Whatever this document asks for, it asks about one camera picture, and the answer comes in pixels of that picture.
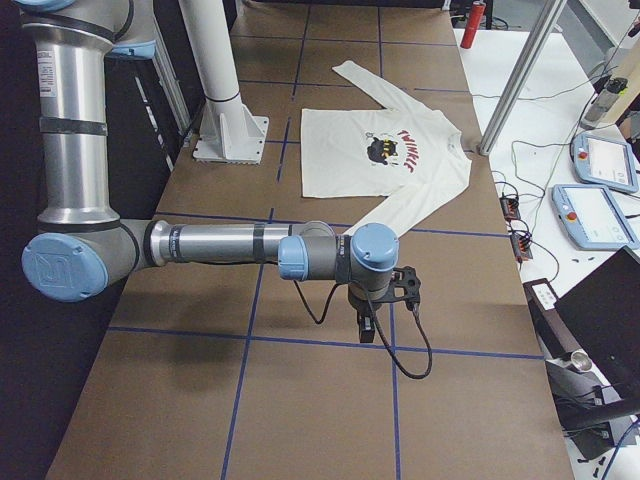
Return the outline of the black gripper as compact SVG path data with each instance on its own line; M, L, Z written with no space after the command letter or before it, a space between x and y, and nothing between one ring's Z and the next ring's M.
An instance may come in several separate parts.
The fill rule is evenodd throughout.
M374 310L366 298L358 297L352 289L348 290L348 301L356 310L360 343L372 343L375 339L375 322L372 319Z

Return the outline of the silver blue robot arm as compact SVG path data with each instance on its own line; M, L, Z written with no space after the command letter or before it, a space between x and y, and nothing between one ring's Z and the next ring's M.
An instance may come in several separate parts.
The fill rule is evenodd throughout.
M273 264L283 279L346 286L359 339L382 333L377 310L407 279L399 242L372 223L338 235L327 224L169 224L125 220L109 202L104 60L150 59L156 49L149 1L22 1L37 53L47 206L22 253L29 283L79 302L133 272L168 263Z

